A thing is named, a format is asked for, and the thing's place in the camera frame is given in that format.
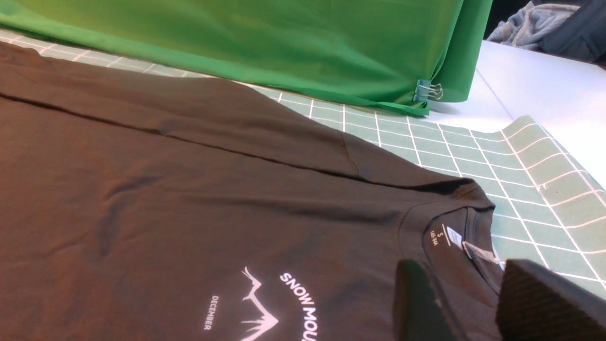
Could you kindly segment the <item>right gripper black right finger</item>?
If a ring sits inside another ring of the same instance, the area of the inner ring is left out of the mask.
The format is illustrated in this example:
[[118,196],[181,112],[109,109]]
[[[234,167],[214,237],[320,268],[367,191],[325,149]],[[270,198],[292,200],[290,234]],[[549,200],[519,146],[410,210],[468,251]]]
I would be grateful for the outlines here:
[[505,341],[603,341],[606,303],[535,262],[510,259],[496,322]]

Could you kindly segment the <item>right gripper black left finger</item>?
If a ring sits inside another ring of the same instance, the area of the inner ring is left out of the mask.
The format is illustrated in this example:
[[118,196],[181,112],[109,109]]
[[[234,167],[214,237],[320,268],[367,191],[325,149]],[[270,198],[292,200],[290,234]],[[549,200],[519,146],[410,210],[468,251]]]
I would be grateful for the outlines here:
[[468,340],[435,274],[414,260],[397,265],[392,327],[397,341]]

